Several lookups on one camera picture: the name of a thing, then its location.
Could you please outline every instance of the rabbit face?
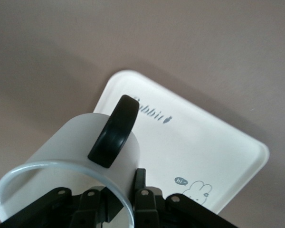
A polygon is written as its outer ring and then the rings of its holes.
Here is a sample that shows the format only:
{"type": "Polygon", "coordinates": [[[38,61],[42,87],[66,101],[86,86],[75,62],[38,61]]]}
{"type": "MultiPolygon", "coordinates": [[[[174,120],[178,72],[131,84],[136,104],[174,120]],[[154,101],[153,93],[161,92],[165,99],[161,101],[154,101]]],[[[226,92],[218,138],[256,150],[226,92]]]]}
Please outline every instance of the rabbit face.
{"type": "Polygon", "coordinates": [[[210,184],[205,184],[204,182],[198,180],[191,184],[190,188],[185,190],[183,194],[198,204],[203,205],[206,202],[211,190],[212,186],[210,184]]]}

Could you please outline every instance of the screw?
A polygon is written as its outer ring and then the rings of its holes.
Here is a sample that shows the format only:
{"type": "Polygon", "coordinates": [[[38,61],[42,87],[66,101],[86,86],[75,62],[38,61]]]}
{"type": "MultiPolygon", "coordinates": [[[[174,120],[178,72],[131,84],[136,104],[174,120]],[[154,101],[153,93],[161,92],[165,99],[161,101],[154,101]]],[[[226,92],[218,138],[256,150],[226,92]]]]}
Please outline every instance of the screw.
{"type": "Polygon", "coordinates": [[[171,197],[171,200],[174,202],[174,203],[177,203],[180,201],[180,198],[178,196],[172,196],[171,197]]]}
{"type": "Polygon", "coordinates": [[[95,195],[95,192],[93,192],[93,191],[90,191],[87,193],[87,196],[93,196],[93,195],[95,195]]]}
{"type": "Polygon", "coordinates": [[[60,191],[58,192],[58,195],[63,195],[63,194],[65,194],[65,192],[66,192],[66,191],[64,191],[64,190],[60,190],[60,191]]]}
{"type": "Polygon", "coordinates": [[[147,196],[147,195],[149,195],[149,191],[148,190],[142,190],[141,194],[143,196],[147,196]]]}

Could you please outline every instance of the mug handle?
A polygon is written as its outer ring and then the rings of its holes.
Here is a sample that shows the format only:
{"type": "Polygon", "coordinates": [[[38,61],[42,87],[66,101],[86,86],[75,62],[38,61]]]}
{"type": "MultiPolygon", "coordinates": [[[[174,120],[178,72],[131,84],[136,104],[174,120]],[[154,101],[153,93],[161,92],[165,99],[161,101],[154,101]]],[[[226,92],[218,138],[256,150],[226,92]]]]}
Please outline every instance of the mug handle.
{"type": "Polygon", "coordinates": [[[88,159],[109,168],[131,133],[139,109],[138,101],[123,95],[92,147],[88,159]]]}

